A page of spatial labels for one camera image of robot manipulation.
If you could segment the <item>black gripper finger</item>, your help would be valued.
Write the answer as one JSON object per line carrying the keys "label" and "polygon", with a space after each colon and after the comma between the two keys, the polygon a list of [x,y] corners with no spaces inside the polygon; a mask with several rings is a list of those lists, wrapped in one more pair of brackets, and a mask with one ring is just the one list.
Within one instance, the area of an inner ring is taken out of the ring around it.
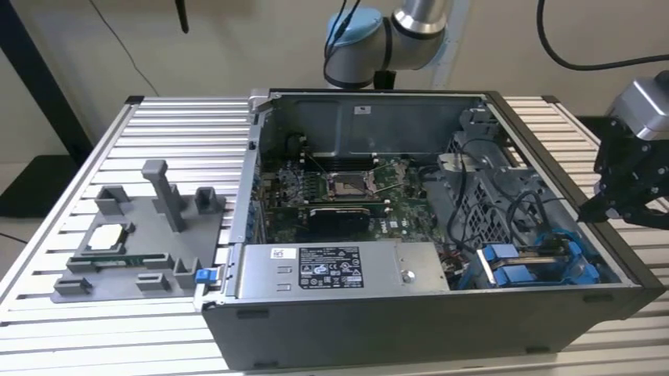
{"label": "black gripper finger", "polygon": [[597,223],[620,219],[628,204],[628,184],[621,176],[604,176],[594,187],[594,196],[580,206],[580,222]]}
{"label": "black gripper finger", "polygon": [[668,172],[655,172],[633,183],[624,205],[624,220],[633,225],[668,230],[668,212],[651,209],[647,204],[668,197]]}

